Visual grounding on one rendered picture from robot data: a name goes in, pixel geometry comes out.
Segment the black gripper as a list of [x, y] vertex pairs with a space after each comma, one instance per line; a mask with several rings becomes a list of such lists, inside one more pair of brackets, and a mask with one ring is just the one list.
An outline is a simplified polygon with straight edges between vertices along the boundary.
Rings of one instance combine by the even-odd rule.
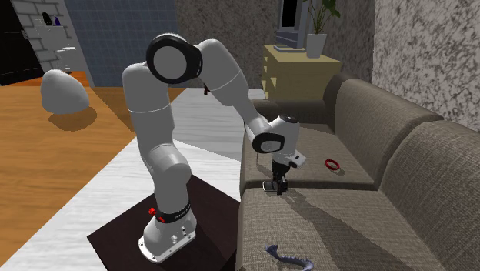
[[278, 195], [288, 191], [288, 182], [285, 178], [285, 174], [290, 170], [290, 168], [290, 166], [272, 160], [272, 189]]

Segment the blue-grey curved jaw-shaped object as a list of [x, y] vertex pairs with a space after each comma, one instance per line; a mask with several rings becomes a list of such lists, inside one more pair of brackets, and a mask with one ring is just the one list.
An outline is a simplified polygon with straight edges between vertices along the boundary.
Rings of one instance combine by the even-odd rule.
[[296, 256], [279, 255], [278, 245], [268, 246], [267, 244], [265, 244], [264, 249], [270, 256], [274, 257], [278, 261], [282, 263], [298, 265], [302, 268], [302, 271], [312, 271], [312, 269], [314, 268], [314, 263], [310, 259], [302, 259]]

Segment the dark robot stand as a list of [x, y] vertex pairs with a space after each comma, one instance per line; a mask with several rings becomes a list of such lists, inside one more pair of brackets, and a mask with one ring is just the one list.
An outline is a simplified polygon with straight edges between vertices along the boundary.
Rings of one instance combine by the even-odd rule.
[[187, 184], [196, 237], [160, 264], [148, 261], [138, 239], [155, 205], [150, 195], [88, 236], [108, 271], [235, 271], [239, 201], [193, 176]]

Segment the grey-brown fabric sofa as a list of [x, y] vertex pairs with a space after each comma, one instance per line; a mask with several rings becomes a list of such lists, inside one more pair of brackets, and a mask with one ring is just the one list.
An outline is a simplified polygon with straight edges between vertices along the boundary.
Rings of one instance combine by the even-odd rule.
[[323, 99], [257, 99], [299, 120], [305, 164], [266, 193], [272, 159], [246, 142], [235, 271], [480, 271], [480, 132], [348, 74]]

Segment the pale yellow chest of drawers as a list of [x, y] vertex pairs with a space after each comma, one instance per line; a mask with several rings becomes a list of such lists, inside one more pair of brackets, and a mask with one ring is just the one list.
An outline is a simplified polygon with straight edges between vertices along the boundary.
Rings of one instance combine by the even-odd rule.
[[310, 59], [305, 52], [278, 52], [263, 45], [262, 88], [267, 99], [322, 99], [330, 79], [342, 63], [321, 55]]

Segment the potted plant in white pot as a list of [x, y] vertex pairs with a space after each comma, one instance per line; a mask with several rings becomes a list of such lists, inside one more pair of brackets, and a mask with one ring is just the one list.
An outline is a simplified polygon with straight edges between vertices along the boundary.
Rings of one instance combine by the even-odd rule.
[[321, 0], [316, 8], [313, 0], [308, 0], [308, 15], [312, 19], [312, 33], [307, 34], [306, 56], [310, 59], [317, 59], [322, 55], [327, 35], [323, 32], [326, 22], [331, 17], [341, 18], [336, 9], [336, 0]]

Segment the white rounded beanbag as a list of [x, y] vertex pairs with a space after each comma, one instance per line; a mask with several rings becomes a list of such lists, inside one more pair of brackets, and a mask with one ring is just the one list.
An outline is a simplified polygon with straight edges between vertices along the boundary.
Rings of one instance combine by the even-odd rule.
[[84, 86], [59, 69], [51, 69], [44, 74], [40, 93], [42, 107], [56, 115], [73, 114], [89, 107]]

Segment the white brick shelf unit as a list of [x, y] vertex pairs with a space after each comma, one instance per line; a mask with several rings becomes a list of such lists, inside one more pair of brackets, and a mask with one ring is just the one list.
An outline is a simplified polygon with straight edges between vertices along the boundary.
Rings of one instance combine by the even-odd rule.
[[92, 75], [80, 46], [65, 0], [9, 0], [44, 72], [61, 69]]

